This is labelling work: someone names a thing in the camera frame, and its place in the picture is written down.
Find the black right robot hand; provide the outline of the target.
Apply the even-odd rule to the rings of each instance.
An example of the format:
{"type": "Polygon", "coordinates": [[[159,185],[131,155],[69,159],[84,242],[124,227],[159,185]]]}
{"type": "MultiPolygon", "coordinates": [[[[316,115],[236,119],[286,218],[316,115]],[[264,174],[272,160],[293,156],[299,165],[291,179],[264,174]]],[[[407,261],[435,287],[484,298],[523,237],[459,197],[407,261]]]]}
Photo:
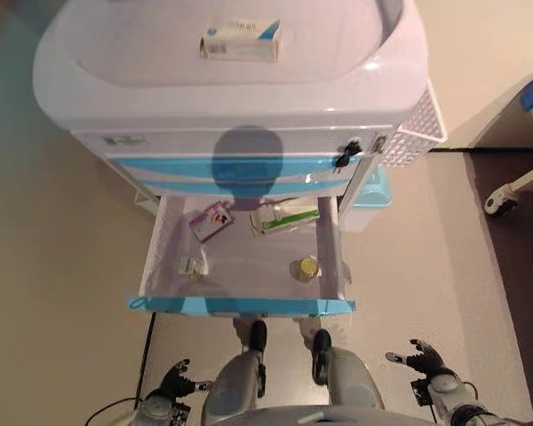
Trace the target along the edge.
{"type": "Polygon", "coordinates": [[[431,344],[420,339],[410,339],[410,344],[417,350],[416,354],[401,355],[389,351],[385,353],[386,360],[410,367],[428,378],[439,375],[445,368],[445,364],[436,349],[431,344]]]}

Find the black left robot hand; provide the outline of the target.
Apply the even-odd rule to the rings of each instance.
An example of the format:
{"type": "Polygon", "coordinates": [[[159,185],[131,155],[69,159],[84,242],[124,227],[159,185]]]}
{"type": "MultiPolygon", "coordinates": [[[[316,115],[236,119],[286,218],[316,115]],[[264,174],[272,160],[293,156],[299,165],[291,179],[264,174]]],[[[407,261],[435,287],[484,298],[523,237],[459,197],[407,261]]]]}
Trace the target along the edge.
{"type": "Polygon", "coordinates": [[[149,396],[162,396],[168,399],[184,398],[199,391],[210,391],[213,381],[195,382],[184,376],[190,359],[177,362],[163,377],[160,386],[149,393],[149,396]]]}

